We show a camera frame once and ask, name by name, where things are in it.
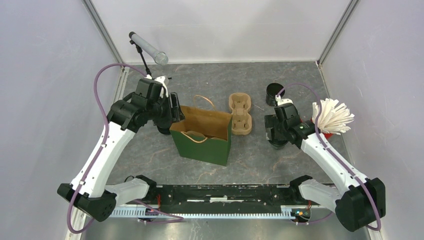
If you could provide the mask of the black paper coffee cup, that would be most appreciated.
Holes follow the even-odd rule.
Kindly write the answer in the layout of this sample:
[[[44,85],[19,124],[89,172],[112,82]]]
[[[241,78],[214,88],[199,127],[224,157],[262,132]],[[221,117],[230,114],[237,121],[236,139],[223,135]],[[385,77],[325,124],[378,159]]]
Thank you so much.
[[[268,140],[268,142],[276,150],[283,149],[287,145],[287,143],[288,143],[287,140]]]

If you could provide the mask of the green paper bag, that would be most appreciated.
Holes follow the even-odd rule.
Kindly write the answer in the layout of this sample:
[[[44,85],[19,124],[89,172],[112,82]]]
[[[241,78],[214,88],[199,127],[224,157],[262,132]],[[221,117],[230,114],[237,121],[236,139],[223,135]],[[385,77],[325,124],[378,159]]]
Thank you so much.
[[[207,97],[195,95],[208,101],[213,110],[182,105],[185,119],[170,127],[170,134],[179,155],[183,158],[226,166],[232,144],[233,117],[218,111]]]

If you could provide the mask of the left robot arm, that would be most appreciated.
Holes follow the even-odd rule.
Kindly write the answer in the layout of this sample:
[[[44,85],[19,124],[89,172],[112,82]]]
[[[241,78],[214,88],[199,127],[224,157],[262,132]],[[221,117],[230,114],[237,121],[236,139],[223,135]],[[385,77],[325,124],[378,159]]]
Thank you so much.
[[[57,193],[73,206],[98,222],[106,220],[116,207],[142,200],[153,203],[157,198],[154,182],[146,177],[108,185],[107,180],[121,153],[138,130],[152,121],[163,135],[170,134],[173,123],[183,120],[178,96],[169,92],[166,76],[142,78],[136,90],[115,102],[107,114],[95,149],[71,183],[62,183]]]

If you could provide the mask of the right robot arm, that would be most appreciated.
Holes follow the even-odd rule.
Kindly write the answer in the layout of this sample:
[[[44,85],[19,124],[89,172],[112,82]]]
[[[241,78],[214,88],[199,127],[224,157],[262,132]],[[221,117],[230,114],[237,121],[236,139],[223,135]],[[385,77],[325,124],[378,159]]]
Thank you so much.
[[[292,102],[264,116],[267,140],[277,146],[292,144],[310,156],[330,177],[334,186],[304,175],[290,182],[289,199],[295,204],[315,202],[334,213],[350,232],[362,227],[379,231],[386,216],[386,186],[353,167],[327,141],[311,121],[303,121]]]

